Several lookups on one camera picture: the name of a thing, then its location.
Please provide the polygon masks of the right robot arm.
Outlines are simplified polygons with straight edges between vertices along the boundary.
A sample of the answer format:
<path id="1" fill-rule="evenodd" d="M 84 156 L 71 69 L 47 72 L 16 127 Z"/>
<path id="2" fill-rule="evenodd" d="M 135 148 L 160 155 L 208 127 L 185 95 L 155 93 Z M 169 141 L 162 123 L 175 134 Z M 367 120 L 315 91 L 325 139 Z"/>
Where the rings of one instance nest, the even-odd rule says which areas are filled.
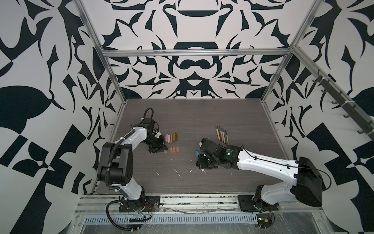
<path id="1" fill-rule="evenodd" d="M 204 138 L 199 143 L 201 153 L 196 165 L 202 170 L 224 167 L 252 171 L 281 180 L 273 185 L 259 185 L 255 195 L 239 195 L 240 210 L 261 212 L 276 210 L 280 202 L 298 201 L 310 207 L 322 206 L 324 182 L 322 171 L 311 160 L 282 160 L 253 153 L 244 147 L 226 147 Z"/>

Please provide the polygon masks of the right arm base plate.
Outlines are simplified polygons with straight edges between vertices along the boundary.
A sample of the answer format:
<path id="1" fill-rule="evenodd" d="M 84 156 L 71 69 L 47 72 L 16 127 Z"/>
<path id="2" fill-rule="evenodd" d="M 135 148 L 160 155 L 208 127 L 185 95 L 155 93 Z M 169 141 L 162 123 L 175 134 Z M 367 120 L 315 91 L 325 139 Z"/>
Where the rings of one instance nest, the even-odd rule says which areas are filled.
<path id="1" fill-rule="evenodd" d="M 263 208 L 255 196 L 238 195 L 238 204 L 242 212 L 252 213 L 262 211 Z"/>

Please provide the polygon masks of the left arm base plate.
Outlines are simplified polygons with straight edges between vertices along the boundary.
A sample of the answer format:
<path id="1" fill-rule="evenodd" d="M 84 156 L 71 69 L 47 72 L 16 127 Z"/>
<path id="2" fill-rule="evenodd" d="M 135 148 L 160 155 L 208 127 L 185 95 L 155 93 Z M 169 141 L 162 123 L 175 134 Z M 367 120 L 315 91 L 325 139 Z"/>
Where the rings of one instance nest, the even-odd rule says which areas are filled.
<path id="1" fill-rule="evenodd" d="M 154 208 L 159 207 L 160 196 L 145 196 L 138 200 L 121 198 L 120 201 L 120 213 L 130 213 L 137 210 L 151 212 Z"/>

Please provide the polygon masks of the green capped brown pen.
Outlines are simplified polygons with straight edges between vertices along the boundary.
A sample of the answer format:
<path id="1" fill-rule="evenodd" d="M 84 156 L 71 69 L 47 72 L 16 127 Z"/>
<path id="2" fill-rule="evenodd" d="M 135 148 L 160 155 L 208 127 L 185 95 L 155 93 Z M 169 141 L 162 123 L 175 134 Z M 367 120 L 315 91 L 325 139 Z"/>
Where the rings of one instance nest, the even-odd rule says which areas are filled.
<path id="1" fill-rule="evenodd" d="M 229 145 L 229 138 L 228 138 L 228 133 L 227 133 L 227 130 L 225 130 L 225 141 L 226 141 L 226 145 Z"/>

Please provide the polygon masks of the tan pen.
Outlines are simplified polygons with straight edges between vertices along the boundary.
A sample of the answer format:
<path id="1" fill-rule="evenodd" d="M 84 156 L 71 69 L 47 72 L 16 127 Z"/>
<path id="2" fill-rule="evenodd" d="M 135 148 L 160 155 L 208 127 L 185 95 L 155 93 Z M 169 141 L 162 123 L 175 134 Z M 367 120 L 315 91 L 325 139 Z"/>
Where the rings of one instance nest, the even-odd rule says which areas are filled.
<path id="1" fill-rule="evenodd" d="M 223 142 L 223 143 L 225 143 L 225 135 L 224 135 L 224 132 L 223 132 L 223 130 L 222 130 L 222 128 L 221 127 L 219 127 L 219 130 L 220 130 L 220 134 L 221 134 L 221 141 Z"/>

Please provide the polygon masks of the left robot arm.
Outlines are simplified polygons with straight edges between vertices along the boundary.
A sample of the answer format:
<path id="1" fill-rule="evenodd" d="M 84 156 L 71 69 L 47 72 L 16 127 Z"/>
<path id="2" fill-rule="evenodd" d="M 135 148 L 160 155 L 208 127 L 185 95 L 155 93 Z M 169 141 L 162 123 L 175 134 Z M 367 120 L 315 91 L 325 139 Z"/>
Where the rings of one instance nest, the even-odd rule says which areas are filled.
<path id="1" fill-rule="evenodd" d="M 143 187 L 133 178 L 133 152 L 141 143 L 147 144 L 152 154 L 168 149 L 161 133 L 138 126 L 119 140 L 105 143 L 101 150 L 97 180 L 128 200 L 141 200 L 144 195 Z"/>

